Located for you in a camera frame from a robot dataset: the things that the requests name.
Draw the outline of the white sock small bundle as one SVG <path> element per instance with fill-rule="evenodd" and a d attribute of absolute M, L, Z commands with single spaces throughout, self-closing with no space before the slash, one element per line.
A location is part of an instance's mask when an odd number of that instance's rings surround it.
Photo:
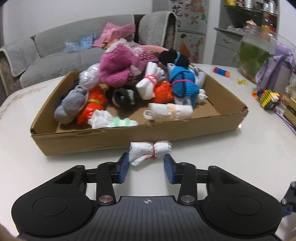
<path fill-rule="evenodd" d="M 138 166 L 146 161 L 163 158 L 171 148 L 172 144 L 169 141 L 131 142 L 128 160 L 132 166 Z"/>

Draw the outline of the white bundle green band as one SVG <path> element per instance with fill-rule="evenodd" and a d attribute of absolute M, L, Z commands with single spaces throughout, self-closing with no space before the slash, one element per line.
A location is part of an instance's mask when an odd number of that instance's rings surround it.
<path fill-rule="evenodd" d="M 129 127 L 138 125 L 137 121 L 135 120 L 130 120 L 129 118 L 120 119 L 118 116 L 113 116 L 106 110 L 95 110 L 87 123 L 92 129 Z"/>

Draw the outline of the white sock peach band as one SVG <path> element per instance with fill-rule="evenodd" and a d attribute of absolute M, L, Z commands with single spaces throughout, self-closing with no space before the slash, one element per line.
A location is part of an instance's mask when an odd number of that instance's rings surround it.
<path fill-rule="evenodd" d="M 193 115 L 190 105 L 149 103 L 148 109 L 143 112 L 146 120 L 155 122 L 184 121 Z"/>

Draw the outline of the orange bag green band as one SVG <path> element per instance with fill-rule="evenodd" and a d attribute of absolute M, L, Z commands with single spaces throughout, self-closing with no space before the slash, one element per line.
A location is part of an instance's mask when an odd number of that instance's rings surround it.
<path fill-rule="evenodd" d="M 79 112 L 76 123 L 78 125 L 87 124 L 96 110 L 105 110 L 107 106 L 107 99 L 103 89 L 97 86 L 90 90 L 88 100 L 84 108 Z"/>

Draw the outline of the black sock pink band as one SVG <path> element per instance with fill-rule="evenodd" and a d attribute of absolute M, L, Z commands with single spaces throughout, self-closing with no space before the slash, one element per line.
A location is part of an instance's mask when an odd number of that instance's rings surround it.
<path fill-rule="evenodd" d="M 109 103 L 124 110 L 135 109 L 140 100 L 137 88 L 133 85 L 124 85 L 120 88 L 110 86 L 105 95 Z"/>

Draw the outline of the grey sock blue flower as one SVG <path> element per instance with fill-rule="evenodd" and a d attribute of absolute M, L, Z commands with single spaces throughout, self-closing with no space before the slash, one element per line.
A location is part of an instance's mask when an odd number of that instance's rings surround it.
<path fill-rule="evenodd" d="M 77 85 L 61 101 L 61 104 L 54 112 L 54 119 L 63 124 L 69 124 L 74 121 L 76 116 L 84 108 L 89 96 L 88 88 L 83 85 Z"/>

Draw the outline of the orange plastic bag bundle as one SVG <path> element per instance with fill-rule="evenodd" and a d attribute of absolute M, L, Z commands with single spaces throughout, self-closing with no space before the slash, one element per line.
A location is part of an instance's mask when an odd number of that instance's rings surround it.
<path fill-rule="evenodd" d="M 153 103 L 167 104 L 174 100 L 171 84 L 168 81 L 162 81 L 154 87 Z"/>

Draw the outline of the bright blue sock bundle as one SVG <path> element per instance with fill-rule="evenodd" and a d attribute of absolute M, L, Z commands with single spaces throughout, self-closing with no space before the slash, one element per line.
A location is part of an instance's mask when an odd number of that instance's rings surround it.
<path fill-rule="evenodd" d="M 196 85 L 195 75 L 190 70 L 172 63 L 167 65 L 167 69 L 174 96 L 185 98 L 198 95 L 200 88 Z"/>

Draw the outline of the clear plastic bag bundle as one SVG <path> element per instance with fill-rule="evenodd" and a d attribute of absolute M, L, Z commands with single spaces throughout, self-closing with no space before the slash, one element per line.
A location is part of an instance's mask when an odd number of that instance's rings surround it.
<path fill-rule="evenodd" d="M 88 90 L 100 85 L 100 63 L 91 65 L 88 69 L 79 74 L 79 84 L 86 87 Z"/>

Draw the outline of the grey white sock bundle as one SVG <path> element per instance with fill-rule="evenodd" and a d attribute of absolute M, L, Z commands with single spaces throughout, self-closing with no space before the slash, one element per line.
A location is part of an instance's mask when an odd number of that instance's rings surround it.
<path fill-rule="evenodd" d="M 199 71 L 198 68 L 194 65 L 190 65 L 188 69 L 194 74 L 195 84 L 198 85 L 199 88 L 203 89 L 206 73 L 203 71 Z"/>

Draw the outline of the pink fluffy sock bundle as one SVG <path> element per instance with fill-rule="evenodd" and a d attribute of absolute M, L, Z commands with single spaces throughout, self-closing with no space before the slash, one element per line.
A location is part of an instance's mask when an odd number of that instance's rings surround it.
<path fill-rule="evenodd" d="M 99 81 L 119 88 L 141 75 L 149 62 L 158 61 L 159 52 L 147 51 L 143 46 L 130 47 L 117 41 L 106 49 L 99 65 Z"/>

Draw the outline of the black sock blue band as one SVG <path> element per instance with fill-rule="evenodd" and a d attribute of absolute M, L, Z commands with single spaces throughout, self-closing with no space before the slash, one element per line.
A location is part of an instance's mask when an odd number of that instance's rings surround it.
<path fill-rule="evenodd" d="M 190 64 L 189 58 L 186 55 L 173 49 L 161 52 L 159 54 L 159 62 L 164 66 L 167 66 L 170 63 L 186 69 L 188 69 Z"/>

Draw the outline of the rubiks cube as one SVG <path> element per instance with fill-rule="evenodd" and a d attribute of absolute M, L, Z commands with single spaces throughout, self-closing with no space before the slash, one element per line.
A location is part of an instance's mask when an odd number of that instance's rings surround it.
<path fill-rule="evenodd" d="M 253 91 L 252 96 L 264 110 L 273 110 L 281 102 L 280 94 L 275 90 Z"/>

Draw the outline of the grey covered sofa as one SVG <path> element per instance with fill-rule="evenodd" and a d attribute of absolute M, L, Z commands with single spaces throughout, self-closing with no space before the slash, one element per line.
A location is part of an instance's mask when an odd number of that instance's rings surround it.
<path fill-rule="evenodd" d="M 32 37 L 19 38 L 1 47 L 1 90 L 7 95 L 70 71 L 83 70 L 100 61 L 100 47 L 81 50 L 80 40 L 96 33 L 98 39 L 107 24 L 135 24 L 128 41 L 141 45 L 175 48 L 177 17 L 171 11 L 146 15 L 113 15 L 61 25 Z"/>

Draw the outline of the pink plastic bag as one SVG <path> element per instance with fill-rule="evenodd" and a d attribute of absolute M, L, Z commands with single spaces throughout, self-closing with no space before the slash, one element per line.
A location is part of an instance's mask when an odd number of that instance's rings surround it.
<path fill-rule="evenodd" d="M 121 39 L 133 35 L 135 33 L 135 24 L 127 24 L 124 26 L 117 26 L 113 23 L 107 22 L 100 37 L 96 39 L 92 46 L 103 47 L 103 44 L 110 44 L 115 39 Z"/>

